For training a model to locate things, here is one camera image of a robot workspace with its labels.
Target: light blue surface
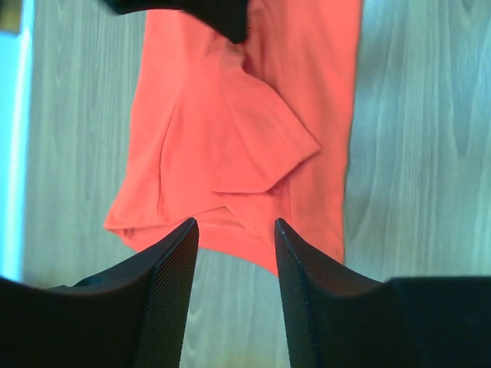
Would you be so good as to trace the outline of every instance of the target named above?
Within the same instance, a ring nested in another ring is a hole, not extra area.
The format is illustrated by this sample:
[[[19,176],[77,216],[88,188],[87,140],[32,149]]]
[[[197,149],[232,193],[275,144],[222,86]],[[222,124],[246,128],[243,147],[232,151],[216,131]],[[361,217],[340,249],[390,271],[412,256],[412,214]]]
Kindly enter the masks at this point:
[[[34,0],[24,0],[21,34],[0,32],[0,275],[20,281]]]

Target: black object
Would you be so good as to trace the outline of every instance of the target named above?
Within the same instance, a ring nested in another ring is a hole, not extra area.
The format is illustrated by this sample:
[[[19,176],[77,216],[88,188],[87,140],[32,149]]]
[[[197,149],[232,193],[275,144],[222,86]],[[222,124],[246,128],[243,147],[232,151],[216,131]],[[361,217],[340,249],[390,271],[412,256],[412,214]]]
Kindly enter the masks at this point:
[[[247,39],[249,0],[101,0],[115,13],[125,15],[151,9],[183,10],[206,23],[234,44]]]
[[[189,219],[73,287],[0,278],[0,367],[177,368],[198,237]]]
[[[292,368],[491,367],[491,278],[366,278],[284,220],[275,247]]]

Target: wooden floor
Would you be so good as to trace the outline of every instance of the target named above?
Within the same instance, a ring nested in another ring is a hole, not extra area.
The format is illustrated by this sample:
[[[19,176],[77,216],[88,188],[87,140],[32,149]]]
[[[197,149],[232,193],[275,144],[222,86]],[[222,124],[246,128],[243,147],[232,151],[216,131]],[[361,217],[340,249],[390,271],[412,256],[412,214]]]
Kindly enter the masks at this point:
[[[124,177],[143,16],[37,0],[25,281],[132,252],[102,229]],[[379,280],[491,272],[491,2],[366,0],[347,265]],[[200,251],[181,366],[288,367],[278,281]]]

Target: orange t-shirt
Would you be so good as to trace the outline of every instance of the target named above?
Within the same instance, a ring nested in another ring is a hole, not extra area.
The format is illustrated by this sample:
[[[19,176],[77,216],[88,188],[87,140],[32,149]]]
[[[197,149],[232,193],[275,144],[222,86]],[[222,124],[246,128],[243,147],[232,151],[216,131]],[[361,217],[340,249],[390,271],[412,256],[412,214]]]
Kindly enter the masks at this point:
[[[127,174],[105,228],[141,251],[192,216],[199,243],[277,274],[283,217],[343,261],[361,0],[251,0],[234,45],[147,13]]]

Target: orange shirt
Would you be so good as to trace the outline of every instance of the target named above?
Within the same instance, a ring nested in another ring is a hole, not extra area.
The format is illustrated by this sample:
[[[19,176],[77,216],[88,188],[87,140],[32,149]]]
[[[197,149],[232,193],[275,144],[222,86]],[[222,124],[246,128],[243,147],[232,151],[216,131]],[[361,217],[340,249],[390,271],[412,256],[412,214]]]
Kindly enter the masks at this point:
[[[251,0],[234,45],[149,11],[127,174],[105,228],[141,251],[192,216],[200,246],[276,271],[274,221],[343,261],[361,0]]]

